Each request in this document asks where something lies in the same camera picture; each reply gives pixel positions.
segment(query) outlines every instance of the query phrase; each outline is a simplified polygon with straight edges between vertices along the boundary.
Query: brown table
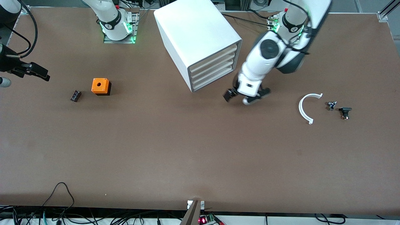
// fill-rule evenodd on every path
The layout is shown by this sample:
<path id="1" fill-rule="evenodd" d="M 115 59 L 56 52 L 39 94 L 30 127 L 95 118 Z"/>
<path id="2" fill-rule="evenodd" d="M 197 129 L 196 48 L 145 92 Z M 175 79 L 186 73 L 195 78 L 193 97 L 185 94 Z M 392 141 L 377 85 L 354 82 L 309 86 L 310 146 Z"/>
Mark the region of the brown table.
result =
<path id="1" fill-rule="evenodd" d="M 376 15 L 329 15 L 302 68 L 273 70 L 272 94 L 244 106 L 222 97 L 235 72 L 190 93 L 152 11 L 131 45 L 103 44 L 89 8 L 32 12 L 26 60 L 51 79 L 2 74 L 13 84 L 0 89 L 0 204 L 41 205 L 64 181 L 81 207 L 185 209 L 198 197 L 215 211 L 400 215 L 400 60 Z M 239 69 L 265 27 L 228 21 Z M 33 40 L 28 16 L 17 31 Z M 111 96 L 91 93 L 95 77 Z M 304 102 L 312 125 L 298 111 L 308 93 L 324 94 Z M 332 100 L 350 120 L 325 109 Z M 49 202 L 68 204 L 64 189 Z"/>

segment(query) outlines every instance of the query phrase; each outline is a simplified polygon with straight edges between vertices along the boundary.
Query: gray floor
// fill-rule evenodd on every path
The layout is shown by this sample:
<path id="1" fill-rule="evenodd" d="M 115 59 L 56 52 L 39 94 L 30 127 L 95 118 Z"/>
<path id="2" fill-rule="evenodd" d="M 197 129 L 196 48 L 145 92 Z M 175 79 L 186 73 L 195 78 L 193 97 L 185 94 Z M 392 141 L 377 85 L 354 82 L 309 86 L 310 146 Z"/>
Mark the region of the gray floor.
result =
<path id="1" fill-rule="evenodd" d="M 332 0 L 332 12 L 377 12 L 381 10 L 390 0 Z M 31 6 L 52 7 L 86 7 L 81 0 L 25 0 Z M 252 2 L 254 10 L 281 11 L 287 4 L 282 0 L 272 0 L 268 7 L 260 7 Z M 388 16 L 388 23 L 392 32 L 395 46 L 400 55 L 400 7 Z"/>

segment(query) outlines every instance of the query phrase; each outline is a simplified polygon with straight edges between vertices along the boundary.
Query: black clamp band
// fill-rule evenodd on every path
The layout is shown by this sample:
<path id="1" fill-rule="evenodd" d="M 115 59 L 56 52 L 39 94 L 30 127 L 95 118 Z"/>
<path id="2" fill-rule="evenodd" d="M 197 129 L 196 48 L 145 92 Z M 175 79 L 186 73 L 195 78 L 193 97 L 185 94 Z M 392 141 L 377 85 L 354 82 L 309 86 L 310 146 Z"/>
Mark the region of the black clamp band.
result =
<path id="1" fill-rule="evenodd" d="M 103 27 L 105 27 L 107 30 L 113 30 L 115 25 L 117 25 L 121 21 L 121 12 L 119 10 L 117 10 L 117 11 L 118 11 L 118 15 L 112 21 L 103 22 L 103 21 L 99 20 L 100 23 L 103 25 Z"/>
<path id="2" fill-rule="evenodd" d="M 294 24 L 289 23 L 286 20 L 286 13 L 283 15 L 282 21 L 283 21 L 283 25 L 289 30 L 290 33 L 296 33 L 303 26 L 303 24 L 296 26 Z"/>

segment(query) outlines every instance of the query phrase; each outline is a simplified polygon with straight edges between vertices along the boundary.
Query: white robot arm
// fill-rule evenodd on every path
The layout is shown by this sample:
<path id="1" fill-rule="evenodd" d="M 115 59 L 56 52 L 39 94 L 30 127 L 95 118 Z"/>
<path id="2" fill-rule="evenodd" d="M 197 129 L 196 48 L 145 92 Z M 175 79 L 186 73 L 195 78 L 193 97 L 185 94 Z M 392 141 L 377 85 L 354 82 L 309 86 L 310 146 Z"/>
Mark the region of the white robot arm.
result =
<path id="1" fill-rule="evenodd" d="M 132 29 L 132 13 L 117 9 L 112 0 L 82 0 L 90 6 L 99 18 L 103 32 L 111 40 L 126 38 Z"/>
<path id="2" fill-rule="evenodd" d="M 268 18 L 271 30 L 256 39 L 234 80 L 233 88 L 224 94 L 227 102 L 236 95 L 243 95 L 245 105 L 253 104 L 269 95 L 270 89 L 263 88 L 261 83 L 274 67 L 284 74 L 300 68 L 329 12 L 332 0 L 284 1 L 290 3 L 290 7 Z"/>

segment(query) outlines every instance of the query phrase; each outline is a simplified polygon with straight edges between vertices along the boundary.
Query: white curved hook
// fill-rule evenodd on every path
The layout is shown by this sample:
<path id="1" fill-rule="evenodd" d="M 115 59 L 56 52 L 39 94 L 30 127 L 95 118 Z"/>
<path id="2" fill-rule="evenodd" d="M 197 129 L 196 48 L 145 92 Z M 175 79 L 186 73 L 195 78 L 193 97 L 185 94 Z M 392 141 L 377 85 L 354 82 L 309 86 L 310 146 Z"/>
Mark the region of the white curved hook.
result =
<path id="1" fill-rule="evenodd" d="M 304 119 L 308 120 L 308 124 L 312 124 L 312 122 L 314 121 L 314 119 L 311 118 L 311 117 L 309 117 L 309 116 L 307 116 L 307 114 L 304 112 L 304 109 L 303 109 L 303 101 L 304 101 L 304 99 L 307 98 L 307 97 L 321 98 L 321 97 L 322 97 L 322 93 L 321 93 L 321 94 L 314 94 L 314 93 L 312 93 L 312 94 L 306 94 L 306 95 L 300 100 L 300 102 L 299 102 L 299 111 L 300 111 L 300 114 L 304 117 Z"/>

